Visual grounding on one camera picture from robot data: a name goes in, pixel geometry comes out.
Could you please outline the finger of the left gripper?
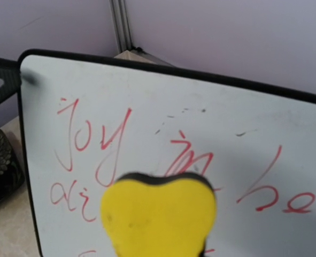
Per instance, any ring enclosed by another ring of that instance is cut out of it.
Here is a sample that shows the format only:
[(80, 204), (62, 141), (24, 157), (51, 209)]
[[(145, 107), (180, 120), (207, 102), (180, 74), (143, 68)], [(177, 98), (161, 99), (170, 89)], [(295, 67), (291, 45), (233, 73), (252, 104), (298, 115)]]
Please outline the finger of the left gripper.
[(16, 61), (0, 58), (0, 104), (20, 90), (21, 78), (19, 65)]

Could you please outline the white whiteboard black frame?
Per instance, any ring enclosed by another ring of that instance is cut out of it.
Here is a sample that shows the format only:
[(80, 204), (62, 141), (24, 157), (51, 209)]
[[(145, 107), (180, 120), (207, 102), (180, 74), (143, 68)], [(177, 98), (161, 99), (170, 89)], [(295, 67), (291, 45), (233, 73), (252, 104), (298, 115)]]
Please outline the white whiteboard black frame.
[(114, 256), (104, 192), (205, 176), (208, 256), (316, 256), (316, 95), (121, 59), (27, 50), (19, 114), (40, 256)]

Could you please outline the yellow black whiteboard eraser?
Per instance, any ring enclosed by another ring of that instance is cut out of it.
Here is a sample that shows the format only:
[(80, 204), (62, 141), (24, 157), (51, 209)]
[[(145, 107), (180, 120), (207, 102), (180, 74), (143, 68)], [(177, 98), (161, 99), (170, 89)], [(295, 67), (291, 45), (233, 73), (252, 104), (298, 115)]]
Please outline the yellow black whiteboard eraser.
[(117, 256), (205, 256), (217, 215), (210, 182), (193, 172), (131, 172), (102, 195), (100, 216)]

